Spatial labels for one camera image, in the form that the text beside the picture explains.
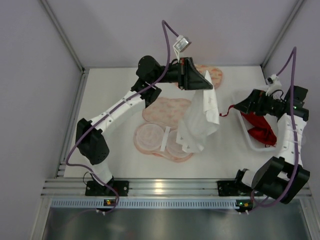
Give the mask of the white bra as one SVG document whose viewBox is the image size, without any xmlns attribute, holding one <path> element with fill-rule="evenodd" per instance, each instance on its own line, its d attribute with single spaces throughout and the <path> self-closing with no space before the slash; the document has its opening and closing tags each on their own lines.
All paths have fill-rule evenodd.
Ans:
<svg viewBox="0 0 320 240">
<path fill-rule="evenodd" d="M 176 142 L 186 153 L 200 153 L 207 137 L 220 125 L 215 89 L 196 90 L 191 104 L 178 122 Z"/>
</svg>

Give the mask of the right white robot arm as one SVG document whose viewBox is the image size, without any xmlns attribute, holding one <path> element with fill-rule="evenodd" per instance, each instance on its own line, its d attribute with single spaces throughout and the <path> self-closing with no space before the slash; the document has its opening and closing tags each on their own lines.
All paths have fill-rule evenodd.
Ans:
<svg viewBox="0 0 320 240">
<path fill-rule="evenodd" d="M 308 90 L 294 86 L 284 99 L 275 99 L 264 90 L 253 89 L 234 107 L 241 113 L 277 118 L 277 141 L 273 156 L 257 171 L 239 170 L 236 179 L 272 199 L 288 204 L 308 182 L 310 172 L 301 160 L 303 130 L 309 119 L 304 108 Z"/>
</svg>

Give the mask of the pink mesh laundry bag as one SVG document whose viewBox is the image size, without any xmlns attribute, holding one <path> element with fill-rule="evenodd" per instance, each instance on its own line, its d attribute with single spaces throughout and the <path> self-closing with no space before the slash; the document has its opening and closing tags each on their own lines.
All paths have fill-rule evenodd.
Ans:
<svg viewBox="0 0 320 240">
<path fill-rule="evenodd" d="M 145 123 L 136 128 L 133 136 L 136 149 L 176 163 L 190 159 L 193 154 L 184 152 L 176 142 L 179 120 L 190 105 L 191 101 L 185 98 L 158 97 L 142 111 Z"/>
</svg>

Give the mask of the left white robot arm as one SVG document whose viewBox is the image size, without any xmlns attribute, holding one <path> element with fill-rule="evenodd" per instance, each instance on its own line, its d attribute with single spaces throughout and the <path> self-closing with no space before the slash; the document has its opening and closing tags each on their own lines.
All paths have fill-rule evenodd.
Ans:
<svg viewBox="0 0 320 240">
<path fill-rule="evenodd" d="M 191 57 L 182 57 L 160 65 L 152 56 L 146 55 L 138 62 L 138 77 L 127 94 L 111 108 L 90 120 L 82 118 L 76 125 L 75 146 L 85 157 L 93 179 L 99 185 L 108 185 L 113 179 L 107 157 L 110 153 L 107 137 L 119 125 L 135 113 L 149 108 L 162 90 L 157 83 L 176 83 L 181 90 L 214 90 L 209 73 L 200 73 Z"/>
</svg>

